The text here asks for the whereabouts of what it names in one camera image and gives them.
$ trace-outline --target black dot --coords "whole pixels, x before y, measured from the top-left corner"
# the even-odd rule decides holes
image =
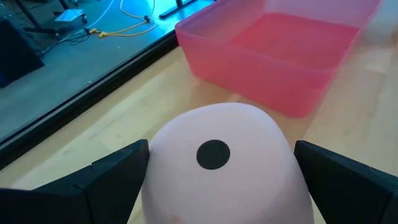
[[[199,147],[197,161],[201,167],[215,170],[224,166],[230,155],[231,152],[227,144],[220,140],[210,140]]]

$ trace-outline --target cable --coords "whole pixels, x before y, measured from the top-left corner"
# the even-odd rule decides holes
[[[127,16],[130,16],[130,17],[133,17],[133,18],[136,18],[136,19],[143,19],[144,21],[141,22],[141,23],[139,23],[139,24],[135,24],[135,25],[133,25],[133,26],[127,27],[127,28],[125,28],[125,29],[121,29],[121,30],[116,31],[116,32],[105,32],[105,31],[102,31],[102,32],[101,32],[101,31],[97,30],[96,33],[98,34],[98,37],[99,37],[99,38],[103,38],[103,37],[107,37],[107,36],[135,37],[135,36],[138,36],[138,35],[146,34],[146,33],[148,33],[149,31],[151,31],[152,29],[154,29],[154,28],[156,27],[156,22],[155,22],[155,20],[153,20],[153,19],[150,18],[150,17],[154,14],[154,11],[155,11],[155,4],[156,4],[155,0],[153,1],[152,11],[151,11],[151,13],[150,13],[149,16],[137,16],[137,15],[131,14],[131,13],[129,13],[129,12],[127,12],[127,11],[125,11],[125,10],[123,9],[123,3],[124,3],[124,0],[121,0],[121,1],[120,1],[120,5],[119,5],[120,11],[122,11],[123,13],[125,13]],[[145,31],[138,32],[138,33],[135,33],[135,34],[120,34],[120,33],[129,31],[129,30],[131,30],[131,29],[133,29],[133,28],[135,28],[135,27],[144,25],[144,24],[146,24],[146,23],[150,23],[151,21],[153,21],[154,25],[153,25],[152,27],[148,28],[148,29],[145,30]]]
[[[109,11],[109,9],[111,8],[113,2],[114,2],[114,0],[112,0],[112,1],[108,4],[107,8],[106,8],[105,11],[99,16],[99,18],[97,18],[97,20],[95,20],[95,21],[94,21],[92,24],[90,24],[87,28],[90,28],[90,27],[94,26],[97,22],[99,22],[99,21],[102,19],[102,17],[104,17],[105,14]],[[66,41],[67,39],[69,39],[70,37],[72,37],[72,36],[74,36],[74,35],[76,35],[76,34],[79,34],[79,33],[83,32],[84,30],[85,30],[85,29],[81,29],[81,30],[79,30],[78,32],[76,32],[76,33],[74,33],[74,34],[69,35],[68,37],[66,37],[66,38],[64,38],[64,39],[62,39],[62,40],[60,40],[60,41],[58,41],[58,44],[60,44],[60,43],[62,43],[62,42],[64,42],[64,41]]]
[[[69,42],[69,45],[76,46],[76,45],[88,40],[89,38],[90,38],[90,34],[83,34],[83,35],[79,35],[77,37],[69,38],[69,39],[65,40],[64,42]]]
[[[105,14],[109,11],[109,9],[111,8],[113,2],[114,2],[114,0],[112,0],[112,1],[108,4],[107,8],[106,8],[105,11],[99,16],[99,18],[97,18],[97,20],[95,20],[92,24],[90,24],[89,26],[87,26],[86,29],[91,28],[91,27],[93,27],[95,24],[97,24],[97,23],[102,19],[102,17],[104,17]],[[152,15],[154,14],[156,0],[153,0],[153,6],[152,6],[152,11],[151,11],[151,13],[150,13],[150,16],[137,16],[137,15],[130,14],[129,12],[127,12],[127,11],[125,11],[125,10],[123,9],[123,3],[124,3],[124,0],[121,0],[121,1],[120,1],[120,5],[119,5],[119,8],[120,8],[120,10],[121,10],[123,13],[125,13],[126,15],[128,15],[128,16],[130,16],[130,17],[136,18],[136,19],[144,19],[144,21],[141,22],[141,23],[139,23],[139,24],[135,24],[135,25],[133,25],[133,26],[127,27],[127,28],[125,28],[125,29],[122,29],[122,30],[119,30],[119,31],[116,31],[116,32],[103,32],[103,31],[99,31],[97,28],[94,28],[94,29],[92,29],[92,30],[90,31],[90,33],[89,33],[88,35],[91,35],[91,34],[98,34],[98,37],[99,37],[99,38],[107,37],[107,36],[110,36],[110,35],[112,35],[112,36],[118,36],[118,37],[134,37],[134,36],[138,36],[138,35],[145,34],[145,33],[149,32],[149,31],[153,30],[153,29],[156,27],[156,22],[155,22],[155,20],[153,20],[153,19],[150,18],[150,17],[152,17]],[[144,25],[144,24],[146,24],[146,23],[150,23],[151,21],[154,23],[154,25],[153,25],[152,27],[150,27],[149,29],[145,30],[145,31],[138,32],[138,33],[135,33],[135,34],[120,34],[120,33],[122,33],[122,32],[131,30],[131,29],[133,29],[133,28],[135,28],[135,27]],[[58,42],[58,44],[60,44],[60,43],[62,43],[62,42],[69,41],[69,39],[70,39],[71,37],[73,37],[73,36],[76,35],[76,34],[79,34],[79,33],[83,32],[84,30],[85,30],[85,29],[82,29],[82,30],[79,30],[78,32],[76,32],[76,33],[74,33],[74,34],[72,34],[72,35],[69,35],[68,37],[66,37],[66,38],[64,38],[64,39],[62,39],[62,40],[60,40],[60,41]]]

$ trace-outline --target black equipment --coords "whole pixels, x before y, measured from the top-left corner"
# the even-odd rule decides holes
[[[32,13],[29,12],[29,9],[26,8],[24,3],[21,0],[11,0],[14,1],[18,7],[21,9],[21,11],[25,14],[25,16],[28,18],[28,20],[32,23],[33,27],[24,27],[23,29],[26,32],[36,32],[36,33],[43,33],[43,34],[52,34],[57,40],[61,40],[62,34],[66,34],[67,32],[70,32],[71,30],[75,29],[76,27],[71,26],[71,21],[74,21],[75,18],[80,17],[81,21],[83,24],[87,24],[87,18],[83,10],[81,9],[70,9],[69,5],[66,3],[65,0],[58,0],[61,6],[63,7],[63,11],[53,11],[52,14],[54,15],[53,18],[48,20],[47,22],[44,22],[43,24],[40,24],[36,18],[33,16]],[[58,21],[57,18],[60,16],[62,18],[70,18],[72,15],[71,20],[66,20],[66,21]]]
[[[294,153],[327,224],[398,223],[398,177],[305,141]],[[125,224],[148,160],[140,140],[35,190],[0,189],[0,223]]]
[[[44,66],[33,40],[11,21],[0,19],[0,87]]]

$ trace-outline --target black stand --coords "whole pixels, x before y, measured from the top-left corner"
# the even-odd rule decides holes
[[[140,140],[37,189],[0,188],[0,223],[126,224],[148,159]]]
[[[33,27],[24,27],[24,30],[26,32],[38,32],[38,33],[44,33],[44,34],[53,34],[56,36],[56,38],[59,37],[59,30],[62,29],[62,27],[57,27],[57,25],[52,22],[48,22],[47,24],[39,24],[35,17],[29,12],[29,10],[25,7],[25,5],[20,1],[20,0],[15,0],[16,4],[20,7],[21,11],[26,15],[26,17],[31,21],[33,24]],[[60,4],[62,5],[64,10],[69,9],[68,4],[64,0],[59,0]],[[55,16],[58,16],[62,12],[53,12]]]
[[[306,141],[294,155],[327,224],[398,223],[398,177]]]
[[[185,6],[191,4],[191,3],[195,2],[195,1],[197,1],[197,0],[189,0],[189,1],[186,1],[186,2],[182,2],[182,0],[175,0],[175,2],[177,3],[177,6],[171,8],[171,9],[165,11],[165,12],[163,12],[163,13],[159,16],[159,18],[165,19],[165,18],[171,16],[172,14],[176,13],[176,12],[179,11],[180,9],[184,8]]]

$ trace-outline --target floor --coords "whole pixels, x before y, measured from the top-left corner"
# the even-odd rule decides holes
[[[44,55],[44,67],[5,88],[0,88],[0,140],[69,99],[92,81],[172,31],[178,21],[212,2],[212,0],[197,1],[162,21],[158,19],[158,15],[174,6],[175,1],[156,0],[153,18],[157,26],[149,33],[129,38],[99,39],[97,36],[91,36],[86,42],[76,46],[71,46],[68,42],[55,46]],[[27,1],[24,1],[24,4],[28,8],[39,5]],[[79,1],[79,4],[78,7],[86,12],[90,28],[114,32],[140,22],[119,10],[120,0],[84,0]],[[109,11],[91,26],[90,24],[94,23],[109,5]],[[128,0],[123,4],[125,10],[137,15],[150,14],[152,7],[153,0]],[[39,22],[45,22],[52,17],[52,11],[60,11],[61,8],[59,2],[53,0],[49,4],[34,8],[31,13]],[[28,24],[24,22],[27,19],[23,14],[17,13],[16,16],[23,24]],[[81,30],[82,25],[79,27],[77,24],[72,33]],[[140,26],[130,33],[144,31],[149,27],[150,25]],[[47,45],[51,41],[55,42],[55,39],[49,40],[47,36],[35,34],[35,37]]]
[[[398,2],[384,1],[310,116],[288,118],[194,78],[177,48],[1,170],[0,187],[34,189],[138,139],[151,140],[184,111],[219,102],[264,109],[291,146],[305,139],[398,175],[398,49],[391,41],[397,10]],[[315,223],[325,223],[314,208]],[[140,201],[129,223],[144,223]]]

